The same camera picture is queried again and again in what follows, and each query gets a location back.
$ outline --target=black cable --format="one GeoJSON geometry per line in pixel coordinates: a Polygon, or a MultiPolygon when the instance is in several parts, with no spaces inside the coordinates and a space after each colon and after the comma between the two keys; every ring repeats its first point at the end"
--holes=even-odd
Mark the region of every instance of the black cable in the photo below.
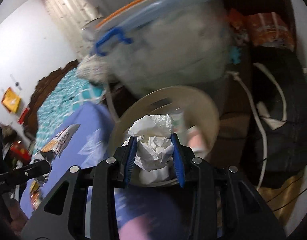
{"type": "Polygon", "coordinates": [[[276,212],[282,208],[284,208],[285,206],[289,205],[292,201],[294,201],[297,197],[299,197],[302,193],[304,193],[305,191],[307,190],[307,188],[305,190],[303,190],[301,193],[298,194],[298,196],[296,196],[295,198],[293,198],[292,200],[290,200],[287,204],[283,205],[282,207],[280,208],[277,208],[275,210],[272,210],[272,212],[276,212]]]}
{"type": "Polygon", "coordinates": [[[292,184],[294,184],[295,182],[297,182],[298,180],[302,179],[303,175],[301,177],[299,177],[298,179],[296,179],[295,181],[291,182],[287,187],[285,187],[283,190],[281,190],[277,195],[275,195],[272,199],[268,200],[268,202],[270,202],[271,200],[275,199],[276,197],[278,197],[282,192],[284,192],[287,188],[289,188],[292,184]]]}

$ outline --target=crumpled paper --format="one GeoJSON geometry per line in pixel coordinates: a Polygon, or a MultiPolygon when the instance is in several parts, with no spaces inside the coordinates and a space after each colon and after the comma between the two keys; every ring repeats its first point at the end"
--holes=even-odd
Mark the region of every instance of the crumpled paper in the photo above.
{"type": "Polygon", "coordinates": [[[137,137],[138,141],[135,164],[145,171],[165,167],[174,150],[170,139],[172,131],[173,125],[168,114],[145,115],[134,122],[128,134],[137,137]]]}

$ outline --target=metal screw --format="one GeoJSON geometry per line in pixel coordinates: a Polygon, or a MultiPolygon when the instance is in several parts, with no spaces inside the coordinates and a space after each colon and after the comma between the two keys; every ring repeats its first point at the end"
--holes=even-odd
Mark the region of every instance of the metal screw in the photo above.
{"type": "Polygon", "coordinates": [[[72,166],[72,167],[70,168],[70,172],[71,172],[71,173],[76,173],[78,170],[79,170],[79,167],[78,167],[78,166],[72,166]]]}
{"type": "Polygon", "coordinates": [[[116,162],[116,158],[115,157],[109,157],[108,159],[106,159],[106,163],[108,164],[113,164],[116,162]]]}
{"type": "Polygon", "coordinates": [[[236,173],[236,172],[238,172],[238,168],[236,166],[230,166],[229,171],[232,172],[232,173],[236,173]]]}
{"type": "Polygon", "coordinates": [[[201,160],[201,158],[199,158],[199,157],[194,157],[194,158],[192,159],[192,162],[195,163],[195,164],[200,164],[200,163],[202,162],[202,160],[201,160]]]}

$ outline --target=blue plastic clip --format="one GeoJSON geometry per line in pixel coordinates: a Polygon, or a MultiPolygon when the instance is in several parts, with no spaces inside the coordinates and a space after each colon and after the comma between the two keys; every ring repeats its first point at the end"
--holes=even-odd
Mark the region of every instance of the blue plastic clip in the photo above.
{"type": "Polygon", "coordinates": [[[118,36],[118,40],[120,42],[124,42],[125,44],[131,44],[133,41],[131,38],[126,38],[123,29],[120,27],[113,27],[110,29],[97,43],[95,44],[95,51],[100,56],[106,56],[106,52],[101,52],[99,47],[110,40],[113,36],[118,36]]]}

